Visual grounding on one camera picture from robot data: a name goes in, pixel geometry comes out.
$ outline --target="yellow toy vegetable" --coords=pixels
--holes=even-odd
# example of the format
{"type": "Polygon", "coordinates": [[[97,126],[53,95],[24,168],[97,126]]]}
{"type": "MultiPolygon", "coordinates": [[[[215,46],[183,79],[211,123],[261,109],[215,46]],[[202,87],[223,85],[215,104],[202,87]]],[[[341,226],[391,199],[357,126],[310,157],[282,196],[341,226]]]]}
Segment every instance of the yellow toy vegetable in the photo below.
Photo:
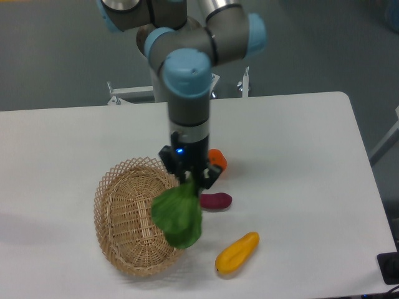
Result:
{"type": "Polygon", "coordinates": [[[218,255],[214,263],[216,270],[223,275],[234,272],[245,263],[258,244],[259,234],[249,232],[218,255]]]}

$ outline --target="orange object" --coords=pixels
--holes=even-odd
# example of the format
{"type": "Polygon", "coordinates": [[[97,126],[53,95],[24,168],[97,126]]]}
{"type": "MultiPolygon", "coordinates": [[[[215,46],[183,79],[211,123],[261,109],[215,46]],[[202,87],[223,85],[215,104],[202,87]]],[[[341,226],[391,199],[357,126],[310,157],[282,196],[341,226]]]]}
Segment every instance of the orange object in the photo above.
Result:
{"type": "Polygon", "coordinates": [[[223,171],[227,168],[227,160],[223,156],[222,152],[216,148],[210,149],[208,151],[209,162],[212,165],[220,166],[223,171]]]}
{"type": "Polygon", "coordinates": [[[236,271],[251,256],[258,244],[259,234],[249,232],[218,255],[215,261],[216,270],[223,275],[236,271]]]}

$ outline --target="white tabletop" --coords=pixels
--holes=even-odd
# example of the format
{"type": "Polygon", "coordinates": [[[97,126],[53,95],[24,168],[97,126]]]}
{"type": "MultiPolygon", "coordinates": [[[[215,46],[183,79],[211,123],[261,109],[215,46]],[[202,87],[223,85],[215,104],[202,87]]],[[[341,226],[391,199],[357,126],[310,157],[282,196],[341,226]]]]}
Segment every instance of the white tabletop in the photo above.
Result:
{"type": "Polygon", "coordinates": [[[121,161],[157,157],[166,105],[0,113],[2,298],[325,298],[384,292],[376,256],[395,251],[343,93],[212,101],[211,146],[229,166],[203,235],[143,279],[115,270],[94,228],[94,192],[121,161]],[[216,256],[249,231],[261,243],[236,277],[216,256]]]}

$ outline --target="wicker basket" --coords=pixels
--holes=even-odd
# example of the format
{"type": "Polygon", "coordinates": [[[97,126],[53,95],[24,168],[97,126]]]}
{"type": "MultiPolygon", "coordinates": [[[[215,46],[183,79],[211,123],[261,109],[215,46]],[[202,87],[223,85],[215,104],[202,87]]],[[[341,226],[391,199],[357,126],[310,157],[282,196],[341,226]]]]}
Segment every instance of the wicker basket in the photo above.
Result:
{"type": "Polygon", "coordinates": [[[145,277],[165,270],[182,255],[151,221],[153,198],[177,185],[156,159],[127,160],[106,173],[95,193],[94,222],[112,265],[145,277]]]}

